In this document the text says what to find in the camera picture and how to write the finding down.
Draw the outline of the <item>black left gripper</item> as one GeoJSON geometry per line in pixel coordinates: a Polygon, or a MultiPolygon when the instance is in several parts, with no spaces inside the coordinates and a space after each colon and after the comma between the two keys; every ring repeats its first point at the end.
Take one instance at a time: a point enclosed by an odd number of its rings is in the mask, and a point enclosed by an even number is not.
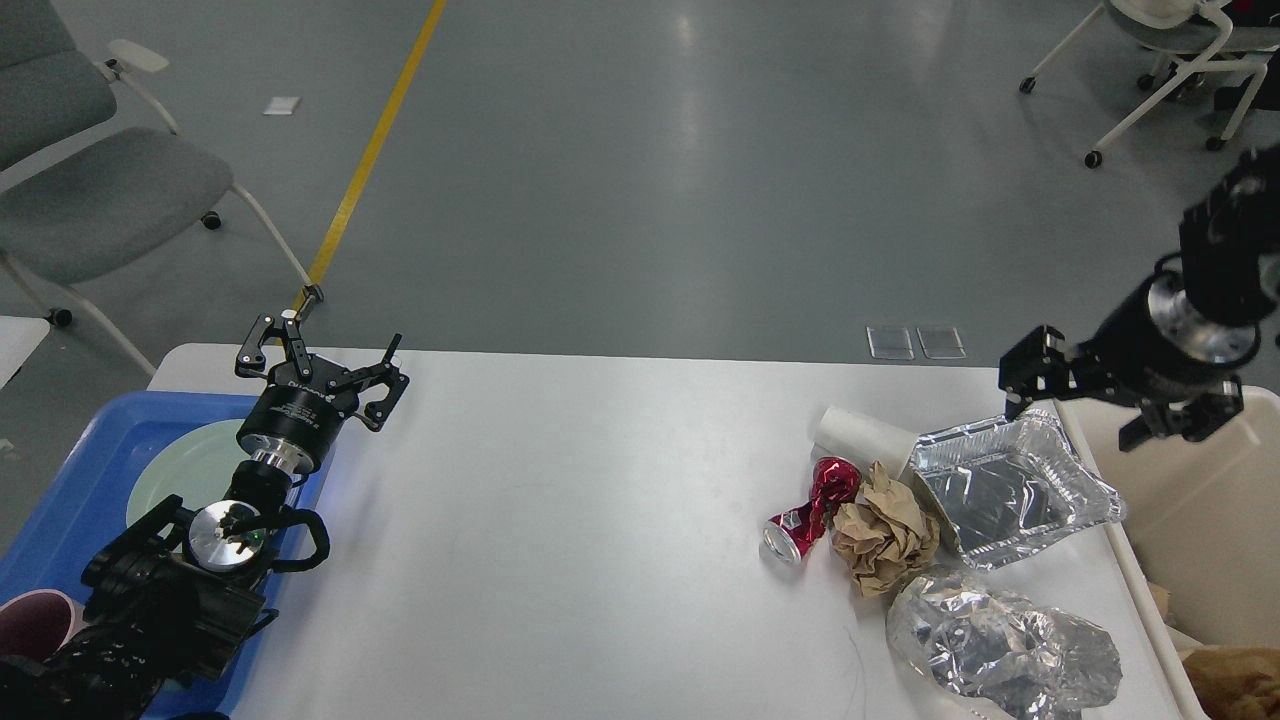
{"type": "Polygon", "coordinates": [[[236,375],[261,379],[268,387],[237,430],[239,447],[285,473],[310,474],[323,466],[349,416],[380,432],[411,382],[393,363],[402,340],[394,333],[380,361],[340,372],[325,384],[324,395],[306,387],[315,386],[317,365],[297,315],[259,315],[236,354],[236,375]],[[280,346],[283,359],[269,368],[266,347],[271,342],[280,346]],[[361,393],[376,387],[385,387],[387,395],[361,405],[361,393]]]}

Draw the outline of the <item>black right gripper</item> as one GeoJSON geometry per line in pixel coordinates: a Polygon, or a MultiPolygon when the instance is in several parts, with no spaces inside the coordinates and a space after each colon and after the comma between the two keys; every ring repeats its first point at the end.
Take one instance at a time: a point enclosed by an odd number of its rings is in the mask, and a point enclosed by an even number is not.
{"type": "Polygon", "coordinates": [[[1172,436],[1198,443],[1243,413],[1243,387],[1229,384],[1260,347],[1258,323],[1215,322],[1192,302],[1180,272],[1156,272],[1089,340],[1070,343],[1037,325],[1018,341],[998,361],[1004,418],[1044,398],[1088,397],[1138,409],[1117,432],[1121,452],[1172,436]]]}

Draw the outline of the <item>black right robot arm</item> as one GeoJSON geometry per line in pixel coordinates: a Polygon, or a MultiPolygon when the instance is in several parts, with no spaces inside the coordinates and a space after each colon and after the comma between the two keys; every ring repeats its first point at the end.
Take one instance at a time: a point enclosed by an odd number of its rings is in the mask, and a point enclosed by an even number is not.
{"type": "Polygon", "coordinates": [[[1277,310],[1277,149],[1254,149],[1188,208],[1179,246],[1085,341],[1038,325],[998,363],[1004,416],[1041,400],[1133,407],[1117,433],[1129,452],[1149,439],[1201,442],[1244,407],[1240,370],[1277,310]]]}

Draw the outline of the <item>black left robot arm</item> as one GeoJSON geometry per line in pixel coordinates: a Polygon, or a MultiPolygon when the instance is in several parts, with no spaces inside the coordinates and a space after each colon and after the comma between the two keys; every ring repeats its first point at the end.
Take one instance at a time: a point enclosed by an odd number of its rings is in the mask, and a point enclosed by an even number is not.
{"type": "Polygon", "coordinates": [[[310,351],[293,311],[262,315],[236,360],[262,393],[237,430],[244,459],[223,496],[188,509],[169,495],[84,566],[82,626],[41,657],[3,652],[3,716],[138,719],[170,679],[220,678],[278,611],[269,577],[330,555],[321,516],[291,501],[349,419],[380,430],[410,378],[383,357],[349,369],[310,351]]]}

